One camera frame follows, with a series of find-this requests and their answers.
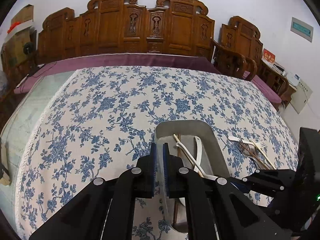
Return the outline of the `stacked cardboard boxes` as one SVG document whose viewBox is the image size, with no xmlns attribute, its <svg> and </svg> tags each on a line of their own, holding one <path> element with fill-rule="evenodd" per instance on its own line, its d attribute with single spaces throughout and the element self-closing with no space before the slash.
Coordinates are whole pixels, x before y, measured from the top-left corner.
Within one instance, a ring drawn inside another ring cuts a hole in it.
<svg viewBox="0 0 320 240">
<path fill-rule="evenodd" d="M 1 49 L 3 71 L 27 59 L 23 49 L 28 42 L 31 42 L 31 35 L 34 33 L 33 16 L 34 6 L 28 4 L 11 19 L 11 25 Z"/>
</svg>

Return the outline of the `white router box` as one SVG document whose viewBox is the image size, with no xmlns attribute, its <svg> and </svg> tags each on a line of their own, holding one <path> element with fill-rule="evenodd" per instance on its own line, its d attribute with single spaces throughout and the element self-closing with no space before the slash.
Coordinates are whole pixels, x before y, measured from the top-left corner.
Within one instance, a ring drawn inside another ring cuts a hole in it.
<svg viewBox="0 0 320 240">
<path fill-rule="evenodd" d="M 291 72 L 288 72 L 286 74 L 286 78 L 289 81 L 289 83 L 294 87 L 297 87 L 300 82 L 300 76 Z"/>
</svg>

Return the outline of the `glass table top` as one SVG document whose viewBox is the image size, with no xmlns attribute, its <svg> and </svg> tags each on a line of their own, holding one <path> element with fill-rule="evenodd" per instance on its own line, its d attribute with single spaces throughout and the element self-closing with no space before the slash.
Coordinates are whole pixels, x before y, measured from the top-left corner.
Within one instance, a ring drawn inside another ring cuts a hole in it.
<svg viewBox="0 0 320 240">
<path fill-rule="evenodd" d="M 10 185 L 1 185 L 1 206 L 14 204 L 16 173 L 31 132 L 51 98 L 72 74 L 40 78 L 5 124 L 1 132 L 1 158 L 7 161 Z"/>
</svg>

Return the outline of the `red sign card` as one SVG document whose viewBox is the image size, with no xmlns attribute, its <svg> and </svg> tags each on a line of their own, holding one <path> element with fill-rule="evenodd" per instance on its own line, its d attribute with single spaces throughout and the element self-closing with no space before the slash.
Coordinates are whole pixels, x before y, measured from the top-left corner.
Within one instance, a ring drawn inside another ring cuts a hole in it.
<svg viewBox="0 0 320 240">
<path fill-rule="evenodd" d="M 268 63 L 268 64 L 274 64 L 275 62 L 275 55 L 272 54 L 270 51 L 268 51 L 267 49 L 263 49 L 263 55 L 262 55 L 262 60 L 265 62 L 265 63 Z"/>
</svg>

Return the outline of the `grey wall electrical panel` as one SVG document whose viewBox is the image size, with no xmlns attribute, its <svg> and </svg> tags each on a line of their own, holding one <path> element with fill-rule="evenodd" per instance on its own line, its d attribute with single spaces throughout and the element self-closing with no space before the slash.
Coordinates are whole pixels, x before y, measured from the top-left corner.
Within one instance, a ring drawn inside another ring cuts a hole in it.
<svg viewBox="0 0 320 240">
<path fill-rule="evenodd" d="M 313 38 L 313 27 L 295 17 L 292 17 L 292 21 L 291 21 L 291 28 L 290 30 L 303 37 L 304 39 L 306 39 L 309 42 L 312 42 L 312 38 Z"/>
</svg>

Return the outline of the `blue floral tablecloth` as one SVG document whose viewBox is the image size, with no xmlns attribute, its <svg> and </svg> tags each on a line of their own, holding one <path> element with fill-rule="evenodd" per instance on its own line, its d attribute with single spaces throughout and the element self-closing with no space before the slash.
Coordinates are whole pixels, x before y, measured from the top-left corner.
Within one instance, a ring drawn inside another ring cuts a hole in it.
<svg viewBox="0 0 320 240">
<path fill-rule="evenodd" d="M 262 141 L 276 168 L 297 167 L 298 146 L 253 83 L 196 70 L 97 67 L 77 70 L 39 117 L 16 181 L 15 222 L 22 239 L 93 179 L 118 177 L 150 152 L 156 126 L 201 120 L 221 148 L 228 175 L 254 165 L 229 140 Z"/>
</svg>

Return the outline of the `carved wooden sofa bench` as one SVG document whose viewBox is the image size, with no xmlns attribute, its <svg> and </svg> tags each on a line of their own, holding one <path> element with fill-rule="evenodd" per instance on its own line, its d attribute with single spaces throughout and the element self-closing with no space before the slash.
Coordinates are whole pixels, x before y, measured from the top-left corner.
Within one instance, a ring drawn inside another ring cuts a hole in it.
<svg viewBox="0 0 320 240">
<path fill-rule="evenodd" d="M 71 8 L 50 14 L 39 33 L 39 61 L 117 53 L 212 58 L 215 22 L 202 2 L 157 0 L 147 8 L 137 1 L 90 0 L 79 16 Z"/>
</svg>

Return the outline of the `white plastic fork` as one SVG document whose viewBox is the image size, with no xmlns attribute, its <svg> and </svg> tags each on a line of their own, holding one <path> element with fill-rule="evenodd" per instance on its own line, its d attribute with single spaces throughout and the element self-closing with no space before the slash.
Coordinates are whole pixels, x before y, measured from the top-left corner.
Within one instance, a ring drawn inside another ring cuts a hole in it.
<svg viewBox="0 0 320 240">
<path fill-rule="evenodd" d="M 264 142 L 253 142 L 253 141 L 244 140 L 244 139 L 241 139 L 239 137 L 234 137 L 234 136 L 229 136 L 228 140 L 234 141 L 234 142 L 243 142 L 244 144 L 258 146 L 260 148 L 266 147 L 266 144 Z"/>
</svg>

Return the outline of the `white wall distribution box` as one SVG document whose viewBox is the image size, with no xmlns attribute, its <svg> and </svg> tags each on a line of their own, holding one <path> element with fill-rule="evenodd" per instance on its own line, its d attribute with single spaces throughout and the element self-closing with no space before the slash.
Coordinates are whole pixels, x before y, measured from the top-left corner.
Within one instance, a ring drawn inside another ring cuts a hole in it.
<svg viewBox="0 0 320 240">
<path fill-rule="evenodd" d="M 293 109 L 300 114 L 303 108 L 308 104 L 308 100 L 313 93 L 312 89 L 302 80 L 300 79 L 296 92 L 291 96 L 291 105 Z"/>
</svg>

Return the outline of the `light bamboo chopstick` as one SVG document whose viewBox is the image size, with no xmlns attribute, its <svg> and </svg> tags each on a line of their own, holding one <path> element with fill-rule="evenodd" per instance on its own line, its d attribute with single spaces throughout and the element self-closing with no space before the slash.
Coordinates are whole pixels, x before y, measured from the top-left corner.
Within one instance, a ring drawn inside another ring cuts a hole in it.
<svg viewBox="0 0 320 240">
<path fill-rule="evenodd" d="M 203 177 L 204 170 L 202 169 L 201 166 L 199 166 L 197 164 L 196 158 L 194 158 L 192 156 L 192 154 L 189 152 L 189 150 L 186 148 L 186 146 L 180 141 L 180 139 L 178 138 L 177 135 L 173 134 L 173 137 L 174 137 L 174 139 L 176 141 L 176 146 L 183 151 L 184 155 L 188 158 L 188 160 L 191 162 L 191 164 L 193 164 L 194 167 L 196 166 L 201 170 L 201 172 L 202 172 L 202 176 L 201 177 Z"/>
</svg>

